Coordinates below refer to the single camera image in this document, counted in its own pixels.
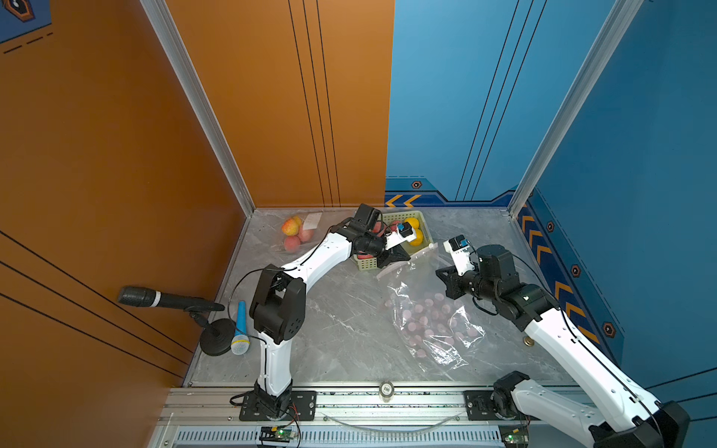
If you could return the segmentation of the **clear zip-top bag blue zipper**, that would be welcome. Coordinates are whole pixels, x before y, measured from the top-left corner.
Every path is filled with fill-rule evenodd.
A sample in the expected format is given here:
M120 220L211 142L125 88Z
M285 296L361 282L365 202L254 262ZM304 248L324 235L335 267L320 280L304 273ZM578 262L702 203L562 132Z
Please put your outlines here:
M299 254L316 246L330 226L324 212L302 212L282 218L279 228L271 236L274 252Z

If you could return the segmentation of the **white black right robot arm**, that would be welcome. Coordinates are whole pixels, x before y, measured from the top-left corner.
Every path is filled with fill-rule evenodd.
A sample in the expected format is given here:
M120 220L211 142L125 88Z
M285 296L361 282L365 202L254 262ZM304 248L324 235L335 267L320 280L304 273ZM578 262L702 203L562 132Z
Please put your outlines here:
M505 419L535 417L585 447L681 447L690 424L676 401L659 401L607 358L569 320L544 287L520 280L515 257L501 245L473 248L462 235L444 242L453 264L437 270L446 296L493 304L556 360L591 399L584 405L513 371L493 386L492 402Z

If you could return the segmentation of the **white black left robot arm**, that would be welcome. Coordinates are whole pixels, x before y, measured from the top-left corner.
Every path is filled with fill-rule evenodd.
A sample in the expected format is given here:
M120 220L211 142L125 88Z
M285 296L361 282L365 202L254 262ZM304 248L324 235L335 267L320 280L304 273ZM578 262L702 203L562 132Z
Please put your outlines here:
M304 324L307 293L319 279L355 255L372 256L380 268L409 261L403 244L416 242L421 226L409 220L390 226L381 217L378 209L360 205L354 216L330 226L306 254L260 270L248 310L261 342L260 373L250 395L270 418L280 419L291 408L292 339Z

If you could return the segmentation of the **clear zip-top bag pink zipper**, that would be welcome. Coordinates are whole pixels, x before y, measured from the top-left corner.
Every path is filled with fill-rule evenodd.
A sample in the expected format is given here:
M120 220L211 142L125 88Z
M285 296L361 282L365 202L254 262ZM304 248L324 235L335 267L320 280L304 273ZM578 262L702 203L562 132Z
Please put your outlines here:
M422 250L418 250L418 252L411 255L410 259L408 261L397 261L397 262L391 263L390 265L388 265L388 267L384 268L377 274L376 279L379 280L384 276L388 276L393 271L395 271L399 268L403 268L406 265L413 265L419 258L422 258L425 256L430 256L431 254L433 254L437 248L438 248L438 244L431 243L426 248L423 248Z

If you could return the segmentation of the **pink peach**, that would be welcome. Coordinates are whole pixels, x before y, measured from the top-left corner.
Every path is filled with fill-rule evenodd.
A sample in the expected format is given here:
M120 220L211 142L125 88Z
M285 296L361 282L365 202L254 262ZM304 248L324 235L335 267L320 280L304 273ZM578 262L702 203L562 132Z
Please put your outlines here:
M289 253L295 253L299 250L302 245L301 239L297 235L287 236L284 239L284 248Z
M297 236L302 244L308 243L313 239L315 231L315 229L307 229L305 226L302 226Z

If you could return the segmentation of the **yellow peach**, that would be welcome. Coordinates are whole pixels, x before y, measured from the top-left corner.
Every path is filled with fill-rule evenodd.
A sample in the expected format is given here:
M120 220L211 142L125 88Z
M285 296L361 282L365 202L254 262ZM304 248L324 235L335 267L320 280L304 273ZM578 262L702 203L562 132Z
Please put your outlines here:
M286 236L297 235L302 227L302 219L300 217L288 218L281 227L282 233Z

